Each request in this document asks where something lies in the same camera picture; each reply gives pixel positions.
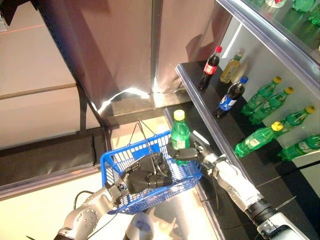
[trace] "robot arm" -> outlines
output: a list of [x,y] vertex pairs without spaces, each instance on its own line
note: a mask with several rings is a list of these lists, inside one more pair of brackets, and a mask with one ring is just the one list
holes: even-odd
[[308,240],[284,214],[277,212],[241,171],[223,154],[217,156],[208,145],[191,135],[194,148],[174,150],[170,143],[168,153],[179,161],[193,158],[200,163],[204,176],[215,178],[234,203],[249,217],[264,239]]
[[128,194],[172,184],[170,168],[162,153],[152,153],[135,161],[113,185],[93,193],[85,202],[68,214],[54,240],[87,240],[100,218]]

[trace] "red bottle cap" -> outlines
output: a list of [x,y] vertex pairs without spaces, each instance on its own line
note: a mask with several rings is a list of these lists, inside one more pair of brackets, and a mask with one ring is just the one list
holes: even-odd
[[222,46],[216,46],[215,51],[219,54],[222,51]]

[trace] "basket handle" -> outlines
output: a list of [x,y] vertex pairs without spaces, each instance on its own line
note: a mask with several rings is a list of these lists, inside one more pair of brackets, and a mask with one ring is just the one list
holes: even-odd
[[133,132],[132,132],[131,137],[130,137],[129,145],[131,144],[131,140],[132,140],[132,138],[133,138],[133,136],[134,136],[134,133],[135,133],[135,130],[136,130],[137,125],[139,126],[140,131],[142,132],[142,134],[143,134],[143,136],[144,136],[144,139],[147,140],[141,123],[142,123],[143,125],[145,125],[146,128],[149,129],[149,131],[150,131],[154,136],[156,135],[155,132],[150,129],[150,127],[148,127],[142,120],[139,120],[139,119],[138,119],[138,122],[134,125]]
[[130,145],[130,143],[131,143],[132,137],[134,136],[136,127],[137,127],[137,125],[138,125],[139,128],[140,128],[141,133],[143,134],[143,137],[144,137],[144,140],[145,140],[145,144],[146,144],[146,146],[148,147],[148,150],[149,150],[149,153],[150,153],[150,160],[151,160],[151,164],[152,164],[152,167],[153,167],[153,173],[156,175],[157,170],[156,170],[156,166],[155,166],[155,163],[154,163],[155,157],[154,157],[154,155],[153,155],[152,149],[151,149],[151,147],[150,147],[150,145],[149,145],[148,139],[146,138],[146,135],[145,135],[145,132],[144,132],[144,130],[143,130],[143,127],[142,127],[141,123],[143,123],[143,124],[155,135],[155,133],[154,133],[143,121],[141,121],[141,120],[138,119],[138,122],[134,125],[134,129],[133,129],[133,132],[132,132],[132,134],[131,134],[131,138],[130,138],[130,141],[129,141],[129,145]]

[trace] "bottle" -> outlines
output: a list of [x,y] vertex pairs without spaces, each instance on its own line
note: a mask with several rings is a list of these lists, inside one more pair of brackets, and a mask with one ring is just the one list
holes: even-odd
[[313,24],[320,27],[320,4],[318,4],[311,12],[308,20]]
[[240,65],[240,59],[242,58],[242,56],[244,55],[245,50],[242,48],[239,48],[233,59],[231,59],[227,66],[225,67],[223,73],[220,76],[220,82],[222,83],[229,83],[232,76],[234,75],[234,73],[236,72],[236,70],[238,69],[239,65]]
[[281,8],[287,0],[265,0],[265,3],[272,8]]
[[217,67],[220,61],[220,53],[222,51],[221,46],[217,46],[215,48],[214,53],[209,57],[209,59],[206,61],[205,67],[203,69],[203,74],[201,81],[198,84],[199,89],[203,90],[206,89],[209,85],[211,77],[215,74],[217,71]]
[[[174,123],[171,129],[172,147],[175,150],[187,149],[190,144],[190,129],[185,120],[185,112],[181,109],[173,113]],[[183,165],[187,162],[176,160],[177,165]]]
[[258,92],[243,106],[241,112],[249,116],[264,103],[275,91],[277,84],[281,83],[282,79],[279,76],[273,78],[272,82],[261,87]]
[[292,94],[295,90],[292,87],[287,87],[283,92],[278,93],[266,101],[254,114],[249,117],[252,124],[259,124],[263,119],[268,117],[275,110],[280,108],[286,98]]
[[272,139],[275,139],[277,137],[276,132],[280,131],[283,127],[281,122],[276,121],[269,127],[263,127],[256,130],[244,141],[235,146],[235,153],[239,157],[244,157],[254,150],[261,148],[271,142]]
[[292,159],[312,153],[320,149],[320,135],[311,135],[310,137],[298,142],[290,147],[282,149],[278,156],[282,158],[283,161],[291,161]]
[[239,82],[236,82],[229,87],[227,93],[223,96],[218,107],[213,112],[218,119],[227,115],[229,110],[236,103],[237,99],[244,94],[245,84],[247,81],[248,77],[242,76]]
[[312,114],[315,111],[315,107],[312,105],[307,106],[305,109],[297,112],[290,113],[285,119],[281,122],[283,129],[277,132],[277,136],[281,136],[290,131],[290,129],[301,125],[309,114]]
[[306,13],[314,3],[315,0],[294,0],[292,7],[300,13]]

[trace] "floor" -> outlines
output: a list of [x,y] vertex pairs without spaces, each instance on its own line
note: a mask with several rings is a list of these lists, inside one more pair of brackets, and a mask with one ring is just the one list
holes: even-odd
[[[155,133],[169,129],[164,117],[143,121]],[[112,132],[113,148],[126,146],[131,138],[135,124],[121,125]],[[146,137],[153,136],[146,127]],[[131,142],[143,140],[137,128]],[[76,194],[82,190],[97,191],[102,187],[101,174],[96,173],[32,193],[0,201],[0,239],[35,240],[53,239],[62,227],[67,214],[72,210]],[[78,198],[81,203],[87,197]],[[196,189],[184,191],[179,195],[158,204],[147,212],[153,221],[154,240],[216,240],[205,210]],[[122,240],[132,215],[118,214],[111,223],[95,234],[91,240]],[[97,229],[111,219],[105,215]]]

